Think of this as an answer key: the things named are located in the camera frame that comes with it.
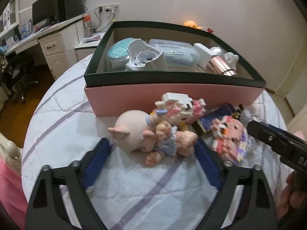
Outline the person right hand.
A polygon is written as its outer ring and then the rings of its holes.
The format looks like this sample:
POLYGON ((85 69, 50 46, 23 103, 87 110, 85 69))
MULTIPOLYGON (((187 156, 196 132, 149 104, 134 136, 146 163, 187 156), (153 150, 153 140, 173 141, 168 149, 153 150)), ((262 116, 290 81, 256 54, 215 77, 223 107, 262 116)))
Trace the person right hand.
POLYGON ((287 186, 281 193, 281 200, 276 209, 277 220, 284 217, 290 208, 299 209, 306 197, 306 192, 293 189, 295 175, 296 172, 293 171, 286 179, 287 186))

